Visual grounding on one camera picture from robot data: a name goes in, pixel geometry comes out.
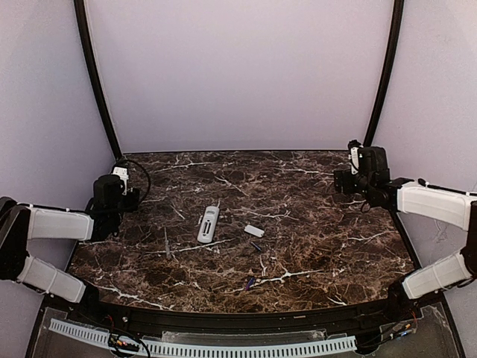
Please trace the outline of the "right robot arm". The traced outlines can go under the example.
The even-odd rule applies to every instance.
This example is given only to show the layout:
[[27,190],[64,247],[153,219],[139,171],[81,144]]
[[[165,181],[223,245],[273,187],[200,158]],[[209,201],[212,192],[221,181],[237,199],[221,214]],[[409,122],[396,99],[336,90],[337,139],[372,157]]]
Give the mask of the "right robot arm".
[[416,301],[429,293],[476,280],[476,194],[445,188],[427,180],[392,178],[386,151],[353,140],[346,169],[334,172],[334,187],[360,195],[367,209],[382,208],[405,222],[408,233],[427,233],[440,254],[424,254],[424,241],[413,239],[421,268],[389,289],[398,301]]

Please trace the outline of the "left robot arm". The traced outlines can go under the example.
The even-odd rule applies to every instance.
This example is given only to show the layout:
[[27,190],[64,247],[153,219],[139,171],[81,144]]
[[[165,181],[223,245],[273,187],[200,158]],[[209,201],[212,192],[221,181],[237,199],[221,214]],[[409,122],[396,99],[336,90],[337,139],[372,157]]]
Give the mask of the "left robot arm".
[[138,209],[140,190],[128,186],[127,169],[117,166],[93,184],[93,197],[84,211],[19,203],[1,198],[1,279],[31,286],[45,294],[79,304],[97,295],[80,278],[33,257],[33,239],[72,239],[100,242],[118,235],[125,213]]

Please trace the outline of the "purple battery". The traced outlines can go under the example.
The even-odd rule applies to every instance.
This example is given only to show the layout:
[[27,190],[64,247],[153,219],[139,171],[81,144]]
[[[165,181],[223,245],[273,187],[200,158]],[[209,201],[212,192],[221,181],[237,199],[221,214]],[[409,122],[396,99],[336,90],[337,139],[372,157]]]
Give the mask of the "purple battery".
[[253,288],[253,286],[255,285],[255,283],[256,283],[256,278],[255,278],[255,277],[251,277],[251,278],[248,280],[248,282],[247,282],[247,284],[246,284],[244,290],[245,290],[245,291],[249,291],[251,288]]

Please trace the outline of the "white remote control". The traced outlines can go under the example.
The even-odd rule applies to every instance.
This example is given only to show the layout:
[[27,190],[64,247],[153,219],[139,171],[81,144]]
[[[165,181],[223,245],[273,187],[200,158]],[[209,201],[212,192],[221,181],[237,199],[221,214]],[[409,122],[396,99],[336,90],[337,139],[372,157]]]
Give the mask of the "white remote control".
[[205,209],[197,237],[199,243],[209,244],[212,242],[215,227],[218,222],[219,211],[219,208],[214,206],[208,206]]

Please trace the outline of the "clear handle screwdriver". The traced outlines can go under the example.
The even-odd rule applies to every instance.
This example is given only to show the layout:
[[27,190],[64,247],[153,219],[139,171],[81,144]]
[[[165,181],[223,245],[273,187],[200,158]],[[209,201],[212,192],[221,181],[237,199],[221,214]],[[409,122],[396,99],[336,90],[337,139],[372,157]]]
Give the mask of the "clear handle screwdriver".
[[165,241],[165,255],[168,260],[172,258],[171,248],[168,240],[167,228],[164,228],[164,241]]

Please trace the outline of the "white battery cover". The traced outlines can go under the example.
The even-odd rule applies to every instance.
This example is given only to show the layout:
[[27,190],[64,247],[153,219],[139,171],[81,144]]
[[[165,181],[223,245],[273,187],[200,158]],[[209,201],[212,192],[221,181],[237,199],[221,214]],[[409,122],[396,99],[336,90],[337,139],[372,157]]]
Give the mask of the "white battery cover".
[[253,225],[250,225],[250,224],[245,226],[244,231],[255,237],[263,237],[265,234],[265,231],[263,229],[254,227]]

